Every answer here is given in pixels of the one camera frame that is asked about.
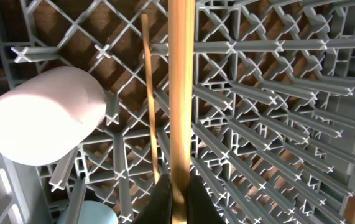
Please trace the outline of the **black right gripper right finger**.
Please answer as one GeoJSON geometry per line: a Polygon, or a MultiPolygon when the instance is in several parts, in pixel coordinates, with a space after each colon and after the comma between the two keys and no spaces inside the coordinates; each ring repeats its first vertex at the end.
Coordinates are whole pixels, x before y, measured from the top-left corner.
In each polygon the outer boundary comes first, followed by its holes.
{"type": "Polygon", "coordinates": [[[190,177],[187,200],[188,224],[225,224],[197,175],[190,177]]]}

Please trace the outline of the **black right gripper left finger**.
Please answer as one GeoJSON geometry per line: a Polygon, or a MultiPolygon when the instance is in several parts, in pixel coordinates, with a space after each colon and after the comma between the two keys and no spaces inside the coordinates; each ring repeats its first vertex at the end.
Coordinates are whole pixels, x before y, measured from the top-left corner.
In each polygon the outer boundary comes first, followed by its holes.
{"type": "Polygon", "coordinates": [[[172,185],[170,176],[161,175],[151,198],[132,224],[170,224],[172,218],[172,185]]]}

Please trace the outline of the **light blue plastic cup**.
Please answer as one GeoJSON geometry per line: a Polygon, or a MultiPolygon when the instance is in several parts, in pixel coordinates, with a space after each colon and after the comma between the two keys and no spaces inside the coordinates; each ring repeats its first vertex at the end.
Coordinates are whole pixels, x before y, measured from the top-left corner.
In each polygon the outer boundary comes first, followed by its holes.
{"type": "Polygon", "coordinates": [[[91,200],[83,202],[79,224],[118,224],[118,216],[109,206],[91,200]]]}

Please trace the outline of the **pink plastic cup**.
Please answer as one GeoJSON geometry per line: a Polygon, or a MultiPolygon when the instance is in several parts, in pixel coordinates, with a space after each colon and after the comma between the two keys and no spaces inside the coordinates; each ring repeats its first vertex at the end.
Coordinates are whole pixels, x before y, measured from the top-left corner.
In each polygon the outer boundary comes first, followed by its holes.
{"type": "Polygon", "coordinates": [[[68,154],[103,121],[107,96],[89,73],[62,66],[0,96],[0,154],[42,166],[68,154]]]}

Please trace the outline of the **wooden chopstick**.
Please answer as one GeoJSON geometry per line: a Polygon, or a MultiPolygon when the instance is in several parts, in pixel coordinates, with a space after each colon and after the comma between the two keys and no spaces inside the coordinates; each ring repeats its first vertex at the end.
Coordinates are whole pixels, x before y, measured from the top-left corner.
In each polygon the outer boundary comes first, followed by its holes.
{"type": "Polygon", "coordinates": [[[141,15],[141,24],[142,24],[142,40],[144,46],[145,77],[147,83],[147,100],[148,100],[149,125],[150,125],[150,145],[151,145],[151,152],[152,152],[154,184],[156,185],[160,178],[160,174],[158,170],[158,152],[157,152],[156,126],[155,126],[155,105],[154,105],[154,95],[153,95],[152,62],[151,62],[151,53],[150,53],[149,20],[147,14],[141,15]]]}
{"type": "Polygon", "coordinates": [[[168,0],[172,224],[187,222],[190,181],[195,1],[168,0]]]}

